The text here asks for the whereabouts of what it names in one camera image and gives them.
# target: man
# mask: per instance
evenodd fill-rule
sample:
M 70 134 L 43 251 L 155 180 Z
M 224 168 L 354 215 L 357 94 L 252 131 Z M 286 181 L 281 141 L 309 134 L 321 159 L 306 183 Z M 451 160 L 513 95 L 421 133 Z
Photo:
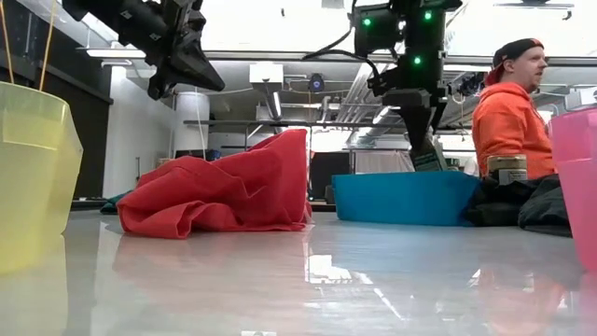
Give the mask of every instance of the man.
M 493 56 L 493 70 L 473 113 L 473 141 L 483 176 L 490 156 L 512 154 L 526 155 L 529 179 L 555 173 L 545 123 L 530 96 L 548 66 L 543 49 L 541 42 L 525 38 Z

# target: black cable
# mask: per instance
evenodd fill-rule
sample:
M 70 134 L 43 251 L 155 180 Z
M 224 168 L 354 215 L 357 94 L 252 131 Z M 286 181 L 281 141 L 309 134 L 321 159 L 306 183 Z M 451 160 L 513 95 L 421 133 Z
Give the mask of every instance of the black cable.
M 330 50 L 330 49 L 335 48 L 338 44 L 342 43 L 346 39 L 346 37 L 348 37 L 352 32 L 353 32 L 353 25 L 351 24 L 350 28 L 348 28 L 348 32 L 344 33 L 344 35 L 341 38 L 339 38 L 336 41 L 328 44 L 327 46 L 325 46 L 325 47 L 317 50 L 314 53 L 321 52 L 321 51 L 326 51 L 326 50 Z
M 339 38 L 336 41 L 328 44 L 327 46 L 325 46 L 325 47 L 317 50 L 313 54 L 316 54 L 316 53 L 322 52 L 322 51 L 326 51 L 326 50 L 330 50 L 330 49 L 334 49 L 335 47 L 338 46 L 338 44 L 342 43 L 353 32 L 353 27 L 354 27 L 353 16 L 354 16 L 354 10 L 356 9 L 356 1 L 357 0 L 353 0 L 353 5 L 352 5 L 352 8 L 351 8 L 351 14 L 349 15 L 350 26 L 348 27 L 348 32 L 344 33 L 344 35 L 341 38 Z
M 380 78 L 380 72 L 377 70 L 377 67 L 371 60 L 369 60 L 368 58 L 365 58 L 365 57 L 357 56 L 357 55 L 355 55 L 351 52 L 348 52 L 346 50 L 330 49 L 330 50 L 316 51 L 314 53 L 310 53 L 309 55 L 304 56 L 302 59 L 303 59 L 303 61 L 306 61 L 306 60 L 321 57 L 324 55 L 343 55 L 343 56 L 348 56 L 350 58 L 354 58 L 356 60 L 365 62 L 371 67 L 371 70 L 373 71 L 373 77 L 376 78 L 376 80 L 379 80 L 379 78 Z

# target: teal cloth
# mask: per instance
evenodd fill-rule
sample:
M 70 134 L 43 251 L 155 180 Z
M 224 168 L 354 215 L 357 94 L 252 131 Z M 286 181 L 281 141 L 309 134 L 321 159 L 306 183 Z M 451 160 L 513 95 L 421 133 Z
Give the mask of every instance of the teal cloth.
M 108 199 L 104 206 L 102 207 L 102 209 L 100 209 L 100 212 L 104 215 L 117 215 L 118 214 L 118 209 L 116 208 L 116 203 L 118 203 L 118 201 L 122 200 L 122 198 L 124 196 L 126 196 L 129 192 L 131 191 L 127 191 L 123 194 L 120 194 L 118 196 L 114 196 L 111 199 Z

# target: black cap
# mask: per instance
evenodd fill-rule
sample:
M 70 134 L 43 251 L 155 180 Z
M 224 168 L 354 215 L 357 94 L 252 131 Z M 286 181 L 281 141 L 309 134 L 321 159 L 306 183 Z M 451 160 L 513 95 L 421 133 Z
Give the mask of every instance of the black cap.
M 496 51 L 495 55 L 493 55 L 493 69 L 485 78 L 485 85 L 490 86 L 500 81 L 500 76 L 504 71 L 504 61 L 516 60 L 526 50 L 534 47 L 543 48 L 543 44 L 535 38 L 523 38 L 510 42 Z

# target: white cylinder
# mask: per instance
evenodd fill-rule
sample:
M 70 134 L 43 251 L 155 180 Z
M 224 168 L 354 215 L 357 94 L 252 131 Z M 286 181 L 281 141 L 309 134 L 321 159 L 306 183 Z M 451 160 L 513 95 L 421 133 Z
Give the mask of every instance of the white cylinder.
M 185 125 L 185 120 L 209 120 L 209 97 L 197 92 L 180 92 L 176 95 L 176 121 L 174 125 L 174 152 L 177 150 L 207 149 L 209 126 Z

